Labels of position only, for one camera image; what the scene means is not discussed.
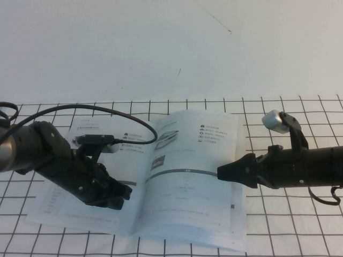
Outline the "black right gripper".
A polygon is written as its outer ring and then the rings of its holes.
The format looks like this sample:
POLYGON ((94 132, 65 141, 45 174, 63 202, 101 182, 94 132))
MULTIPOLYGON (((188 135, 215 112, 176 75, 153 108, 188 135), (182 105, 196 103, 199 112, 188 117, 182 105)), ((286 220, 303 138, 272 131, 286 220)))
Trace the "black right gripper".
POLYGON ((256 158, 246 154, 237 161, 217 168, 217 178, 235 182, 247 187, 263 185, 271 189, 286 187, 306 187, 304 157, 306 148, 300 151, 283 149, 280 145, 269 146, 268 152, 256 158), (255 176, 247 172, 255 171, 255 176))

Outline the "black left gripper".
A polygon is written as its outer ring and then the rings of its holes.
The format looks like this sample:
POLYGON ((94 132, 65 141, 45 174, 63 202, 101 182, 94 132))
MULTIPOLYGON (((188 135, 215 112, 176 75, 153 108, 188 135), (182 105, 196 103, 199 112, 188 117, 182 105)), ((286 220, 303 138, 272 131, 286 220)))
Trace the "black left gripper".
POLYGON ((132 188, 111 178, 106 168, 76 149, 71 150, 71 166, 63 188, 88 206, 121 210, 132 188))

